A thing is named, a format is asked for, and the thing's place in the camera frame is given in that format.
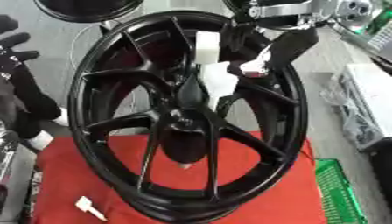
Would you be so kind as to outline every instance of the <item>wire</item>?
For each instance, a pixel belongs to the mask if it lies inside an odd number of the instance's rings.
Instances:
[[[71,44],[71,50],[69,51],[69,61],[71,62],[71,65],[73,67],[74,70],[76,70],[76,63],[74,60],[74,51],[75,51],[75,46],[76,46],[76,42],[81,38],[81,36],[83,34],[85,34],[87,31],[89,31],[91,28],[98,26],[98,24],[91,24],[83,29],[81,29],[78,34],[76,34],[75,38],[72,41]]]

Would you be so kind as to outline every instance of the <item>white cap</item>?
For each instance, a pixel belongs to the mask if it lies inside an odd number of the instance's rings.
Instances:
[[[198,31],[196,33],[196,64],[208,65],[218,63],[220,54],[220,33],[210,31]]]
[[[231,95],[238,84],[239,78],[228,73],[229,62],[205,65],[201,68],[200,79],[203,81],[210,96],[209,108],[216,110],[219,99]]]

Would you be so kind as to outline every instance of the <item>hand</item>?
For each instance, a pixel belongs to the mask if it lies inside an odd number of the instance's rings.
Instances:
[[[7,32],[15,27],[18,27],[18,22],[15,22],[7,16],[0,15],[0,32]],[[30,34],[25,32],[0,39],[0,75],[5,79],[9,79],[15,73],[16,68],[23,65],[25,61],[34,60],[39,56],[37,51],[12,51],[14,46],[23,44],[29,39]]]
[[[0,34],[11,32],[19,27],[18,21],[7,15],[0,15]]]

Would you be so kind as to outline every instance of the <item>gray floor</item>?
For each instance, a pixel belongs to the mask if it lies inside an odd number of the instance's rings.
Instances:
[[[166,11],[170,9],[198,9],[220,14],[228,14],[223,3],[211,0],[146,0],[144,6],[126,17],[130,19],[144,13]],[[68,54],[75,35],[85,24],[69,24],[52,19],[40,12],[32,0],[2,0],[0,13],[9,14],[20,21],[20,31],[29,32],[31,41],[20,49],[38,49],[41,57],[29,63],[36,75],[38,84],[59,104],[67,104],[67,91],[73,78],[74,69]],[[310,104],[311,124],[309,138],[318,157],[338,158],[353,184],[360,203],[371,224],[392,223],[389,210],[378,190],[374,175],[367,159],[359,154],[342,136],[340,119],[333,110],[319,97],[320,90],[326,85],[332,74],[340,72],[343,66],[363,57],[355,50],[344,45],[330,30],[319,32],[321,41],[294,63],[303,80]],[[77,61],[99,38],[96,27],[84,35],[76,45]],[[137,101],[136,107],[145,104]],[[238,105],[231,111],[231,119],[247,130],[256,128],[248,119],[248,111]],[[66,130],[52,124],[46,128],[54,134],[65,134]]]

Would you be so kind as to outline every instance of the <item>wheel spoke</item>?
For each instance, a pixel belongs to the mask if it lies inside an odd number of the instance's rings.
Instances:
[[[130,42],[130,44],[139,54],[144,64],[152,64],[151,59],[149,58],[147,53],[142,49],[142,47],[137,43],[137,41],[134,38],[132,38],[132,36],[130,36],[128,32],[126,31],[122,32],[122,37]]]
[[[247,131],[240,129],[234,126],[231,123],[226,124],[226,126],[222,129],[223,136],[227,137],[236,142],[242,143],[255,149],[262,158],[273,158],[275,160],[280,160],[285,156],[285,153],[276,149],[273,146],[266,144],[263,140],[252,136]]]
[[[173,39],[178,41],[178,44],[183,48],[185,53],[190,56],[190,60],[194,58],[193,43],[192,41],[186,36],[185,31],[179,25],[179,20],[176,17],[171,18],[172,26],[169,28],[169,33]]]
[[[220,98],[216,113],[221,117],[226,117],[228,115],[228,111],[233,106],[233,104],[241,98],[242,94],[240,93],[234,93]]]
[[[156,114],[152,110],[134,115],[120,116],[106,121],[90,124],[86,127],[86,130],[91,133],[106,134],[112,130],[119,130],[124,128],[149,128],[151,126],[152,120],[154,119],[154,116],[156,116]]]
[[[144,153],[143,163],[142,163],[142,170],[140,172],[140,176],[137,180],[136,189],[138,191],[142,191],[143,185],[145,182],[150,181],[150,174],[151,174],[151,166],[153,158],[157,152],[157,148],[159,146],[159,124],[154,124],[151,132],[150,137],[147,143],[147,148]]]
[[[297,101],[295,101],[287,96],[284,96],[282,94],[279,94],[277,92],[274,92],[270,89],[267,89],[266,87],[256,85],[251,80],[248,80],[247,78],[244,78],[244,77],[240,77],[239,88],[245,88],[247,90],[255,91],[260,96],[264,96],[264,97],[272,100],[273,102],[288,105],[291,107],[298,105]]]
[[[192,41],[186,36],[185,31],[179,25],[179,20],[176,17],[171,18],[171,26],[168,30],[172,39],[176,40],[176,44],[181,48],[181,52],[184,52],[184,58],[182,61],[182,69],[185,74],[189,74],[192,67],[192,62],[195,58],[195,51]]]
[[[84,73],[83,78],[87,82],[107,82],[107,81],[133,81],[152,92],[159,92],[163,95],[170,95],[170,86],[154,73],[141,71],[139,69],[113,69],[93,73]]]
[[[218,193],[218,142],[219,131],[211,129],[206,135],[206,150],[208,158],[208,182],[206,194],[212,200],[219,199]]]

